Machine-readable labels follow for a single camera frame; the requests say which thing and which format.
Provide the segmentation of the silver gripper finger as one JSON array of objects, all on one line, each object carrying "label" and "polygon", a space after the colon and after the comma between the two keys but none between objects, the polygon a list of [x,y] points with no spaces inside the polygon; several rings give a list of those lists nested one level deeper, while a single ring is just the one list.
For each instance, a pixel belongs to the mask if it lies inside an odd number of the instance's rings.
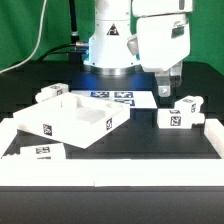
[{"label": "silver gripper finger", "polygon": [[155,74],[158,94],[160,97],[169,97],[171,95],[171,83],[168,71],[157,72]]},{"label": "silver gripper finger", "polygon": [[170,69],[170,79],[173,87],[179,87],[182,83],[183,62],[180,61]]}]

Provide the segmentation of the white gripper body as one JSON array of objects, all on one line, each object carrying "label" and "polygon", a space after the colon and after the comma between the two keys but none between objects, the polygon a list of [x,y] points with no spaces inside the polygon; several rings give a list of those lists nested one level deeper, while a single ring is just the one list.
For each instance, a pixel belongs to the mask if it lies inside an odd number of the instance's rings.
[{"label": "white gripper body", "polygon": [[185,13],[141,17],[127,40],[145,72],[167,71],[190,53],[190,29]]}]

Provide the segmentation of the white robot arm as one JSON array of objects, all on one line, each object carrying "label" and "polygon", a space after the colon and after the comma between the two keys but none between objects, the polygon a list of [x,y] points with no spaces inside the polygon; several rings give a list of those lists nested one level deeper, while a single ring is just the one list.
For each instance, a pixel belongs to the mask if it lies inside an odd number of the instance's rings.
[{"label": "white robot arm", "polygon": [[95,0],[85,67],[120,75],[140,66],[155,74],[158,94],[168,97],[190,53],[187,14],[193,8],[193,0]]}]

